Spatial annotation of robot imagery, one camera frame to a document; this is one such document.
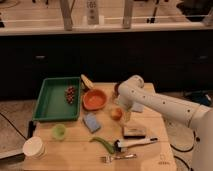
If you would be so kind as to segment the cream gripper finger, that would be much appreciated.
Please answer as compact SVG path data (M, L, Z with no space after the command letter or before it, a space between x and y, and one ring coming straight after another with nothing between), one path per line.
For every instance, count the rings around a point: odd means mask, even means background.
M124 122L128 122L131 119L131 111L130 110L124 110Z

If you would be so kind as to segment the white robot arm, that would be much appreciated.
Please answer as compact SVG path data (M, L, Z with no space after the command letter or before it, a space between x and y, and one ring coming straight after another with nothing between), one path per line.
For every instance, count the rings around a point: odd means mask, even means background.
M194 130L191 171L213 171L213 107L146 91L139 75L123 81L118 92L124 106L139 103Z

